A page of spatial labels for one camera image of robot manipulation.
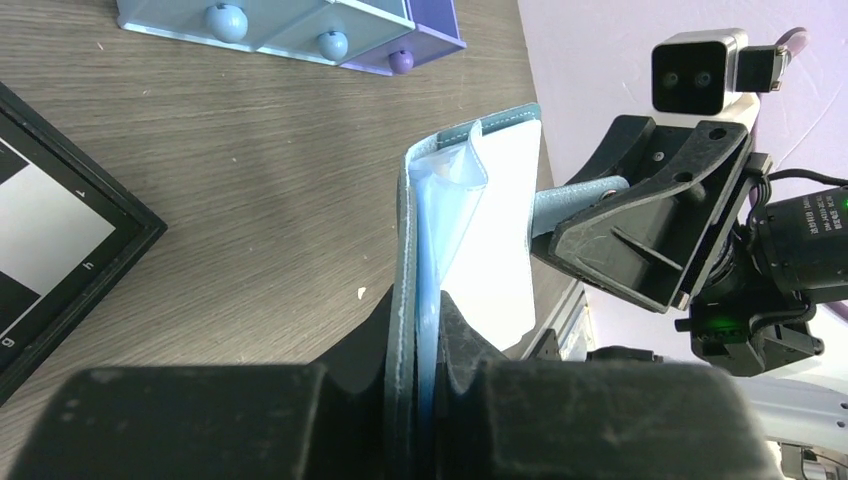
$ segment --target camera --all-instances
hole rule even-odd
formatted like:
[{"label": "camera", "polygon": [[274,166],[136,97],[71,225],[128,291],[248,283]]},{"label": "camera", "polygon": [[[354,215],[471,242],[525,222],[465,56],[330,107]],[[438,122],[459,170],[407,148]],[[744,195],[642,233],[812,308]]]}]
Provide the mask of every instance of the camera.
[{"label": "camera", "polygon": [[680,33],[657,45],[651,54],[654,108],[718,115],[741,97],[737,66],[746,47],[748,35],[741,29]]}]

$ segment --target gray wood grain tabletop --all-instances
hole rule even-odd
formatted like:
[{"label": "gray wood grain tabletop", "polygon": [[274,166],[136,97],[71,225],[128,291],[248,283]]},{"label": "gray wood grain tabletop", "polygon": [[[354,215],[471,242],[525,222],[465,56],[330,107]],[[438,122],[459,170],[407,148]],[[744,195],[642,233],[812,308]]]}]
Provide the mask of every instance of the gray wood grain tabletop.
[{"label": "gray wood grain tabletop", "polygon": [[[0,408],[0,474],[75,370],[304,362],[365,318],[406,148],[536,98],[516,2],[456,3],[468,50],[385,78],[125,32],[114,0],[3,0],[0,81],[170,229]],[[542,318],[562,277],[534,276]]]}]

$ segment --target small drawer cabinet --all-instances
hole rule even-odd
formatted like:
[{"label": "small drawer cabinet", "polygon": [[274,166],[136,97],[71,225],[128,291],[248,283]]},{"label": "small drawer cabinet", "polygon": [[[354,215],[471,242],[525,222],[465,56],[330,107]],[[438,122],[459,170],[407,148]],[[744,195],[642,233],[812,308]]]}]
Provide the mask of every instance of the small drawer cabinet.
[{"label": "small drawer cabinet", "polygon": [[118,0],[118,25],[380,75],[465,48],[453,0]]}]

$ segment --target drawer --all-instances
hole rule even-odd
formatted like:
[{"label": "drawer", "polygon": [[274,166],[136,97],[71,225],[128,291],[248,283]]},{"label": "drawer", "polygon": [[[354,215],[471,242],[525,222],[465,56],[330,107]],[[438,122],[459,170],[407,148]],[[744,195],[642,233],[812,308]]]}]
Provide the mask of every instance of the drawer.
[{"label": "drawer", "polygon": [[[406,19],[404,0],[333,0],[323,3],[322,8],[289,25],[257,51],[338,65],[415,27]],[[340,60],[322,55],[319,37],[330,32],[346,37],[347,49]]]},{"label": "drawer", "polygon": [[[236,41],[222,41],[209,25],[208,9],[222,4],[244,14],[246,32]],[[126,30],[253,51],[324,5],[324,0],[118,0],[118,24]]]},{"label": "drawer", "polygon": [[382,75],[403,74],[410,64],[421,66],[465,48],[453,0],[408,0],[407,13],[415,30],[342,66]]}]

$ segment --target camera lens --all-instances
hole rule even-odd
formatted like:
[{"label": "camera lens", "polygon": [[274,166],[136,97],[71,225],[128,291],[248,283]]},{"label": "camera lens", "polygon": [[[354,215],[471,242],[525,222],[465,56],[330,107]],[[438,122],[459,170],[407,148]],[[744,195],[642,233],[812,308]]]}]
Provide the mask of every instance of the camera lens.
[{"label": "camera lens", "polygon": [[674,72],[668,72],[663,76],[663,86],[665,88],[674,88],[677,85],[679,78]]},{"label": "camera lens", "polygon": [[713,81],[713,76],[710,72],[701,72],[695,75],[695,86],[698,88],[708,87]]}]

